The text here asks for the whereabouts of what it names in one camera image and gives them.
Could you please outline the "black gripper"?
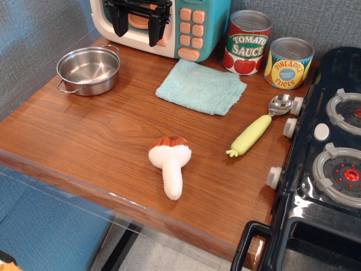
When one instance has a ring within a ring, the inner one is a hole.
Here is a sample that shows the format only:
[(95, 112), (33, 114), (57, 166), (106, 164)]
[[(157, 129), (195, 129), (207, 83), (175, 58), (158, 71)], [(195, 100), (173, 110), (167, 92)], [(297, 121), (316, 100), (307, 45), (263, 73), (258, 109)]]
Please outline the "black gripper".
[(172, 1), (105, 1), (114, 32), (122, 37), (129, 29), (128, 14), (149, 19), (149, 45), (154, 47), (163, 38), (165, 24), (171, 22)]

